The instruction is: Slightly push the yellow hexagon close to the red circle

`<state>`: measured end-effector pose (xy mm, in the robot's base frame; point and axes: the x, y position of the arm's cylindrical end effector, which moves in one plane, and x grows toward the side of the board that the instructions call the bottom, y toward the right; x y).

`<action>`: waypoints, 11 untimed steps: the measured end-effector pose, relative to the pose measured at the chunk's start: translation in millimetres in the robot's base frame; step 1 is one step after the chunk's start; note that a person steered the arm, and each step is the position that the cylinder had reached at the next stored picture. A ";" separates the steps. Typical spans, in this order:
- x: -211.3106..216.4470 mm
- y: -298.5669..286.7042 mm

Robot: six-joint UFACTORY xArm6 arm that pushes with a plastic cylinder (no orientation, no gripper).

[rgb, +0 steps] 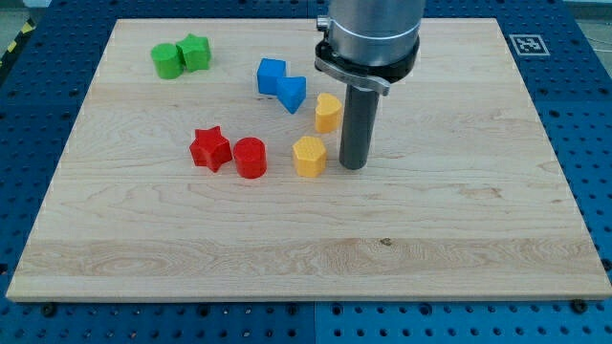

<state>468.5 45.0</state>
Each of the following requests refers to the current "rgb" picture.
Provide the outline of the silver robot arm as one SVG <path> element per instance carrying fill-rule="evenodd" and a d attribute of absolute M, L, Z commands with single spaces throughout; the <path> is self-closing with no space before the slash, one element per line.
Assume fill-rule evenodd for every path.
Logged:
<path fill-rule="evenodd" d="M 323 33 L 315 67 L 346 85 L 339 162 L 350 170 L 368 159 L 379 97 L 413 69 L 424 0 L 332 0 L 317 18 Z"/>

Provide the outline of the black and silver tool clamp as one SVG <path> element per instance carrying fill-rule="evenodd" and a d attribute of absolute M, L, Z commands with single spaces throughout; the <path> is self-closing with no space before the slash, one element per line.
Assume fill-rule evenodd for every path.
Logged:
<path fill-rule="evenodd" d="M 411 16 L 321 15 L 315 66 L 347 85 L 386 96 L 414 66 L 420 25 L 421 19 Z"/>

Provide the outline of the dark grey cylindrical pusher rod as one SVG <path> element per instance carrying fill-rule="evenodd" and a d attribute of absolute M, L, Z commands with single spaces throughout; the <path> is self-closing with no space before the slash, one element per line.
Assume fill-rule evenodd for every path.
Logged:
<path fill-rule="evenodd" d="M 347 85 L 339 149 L 339 162 L 350 170 L 366 165 L 379 94 Z"/>

